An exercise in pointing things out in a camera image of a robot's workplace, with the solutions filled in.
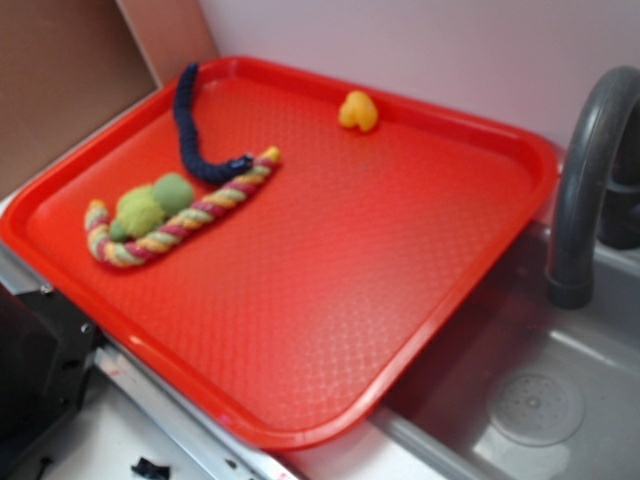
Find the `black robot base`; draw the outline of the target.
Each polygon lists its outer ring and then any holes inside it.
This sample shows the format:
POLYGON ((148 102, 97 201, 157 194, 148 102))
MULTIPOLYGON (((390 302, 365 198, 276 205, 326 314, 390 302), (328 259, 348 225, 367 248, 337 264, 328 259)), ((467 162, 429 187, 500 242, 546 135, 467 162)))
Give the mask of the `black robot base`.
POLYGON ((82 408, 99 330, 58 292, 1 289, 1 477, 82 408))

